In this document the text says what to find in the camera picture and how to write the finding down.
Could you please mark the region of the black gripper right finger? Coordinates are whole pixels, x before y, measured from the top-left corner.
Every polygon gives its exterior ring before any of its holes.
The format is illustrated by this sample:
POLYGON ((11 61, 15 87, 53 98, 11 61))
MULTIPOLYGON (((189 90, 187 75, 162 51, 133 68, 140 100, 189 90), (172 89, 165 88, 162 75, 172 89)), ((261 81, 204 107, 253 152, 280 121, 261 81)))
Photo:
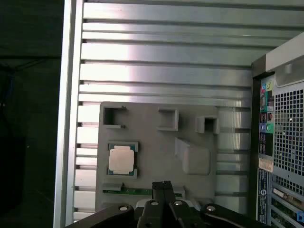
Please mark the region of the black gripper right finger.
POLYGON ((217 204, 206 204, 200 210, 175 197, 170 181, 164 182, 164 216, 166 228, 268 228, 269 226, 217 204))

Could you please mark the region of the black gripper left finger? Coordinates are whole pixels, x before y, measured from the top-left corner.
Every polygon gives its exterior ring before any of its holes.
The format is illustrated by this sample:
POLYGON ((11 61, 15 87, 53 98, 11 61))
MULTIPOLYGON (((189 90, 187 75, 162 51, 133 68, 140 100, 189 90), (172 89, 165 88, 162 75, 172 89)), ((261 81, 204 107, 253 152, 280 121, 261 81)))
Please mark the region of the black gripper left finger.
POLYGON ((152 184, 152 199, 148 200, 140 214, 129 204, 115 204, 84 219, 70 224, 70 228, 163 228, 164 183, 152 184))

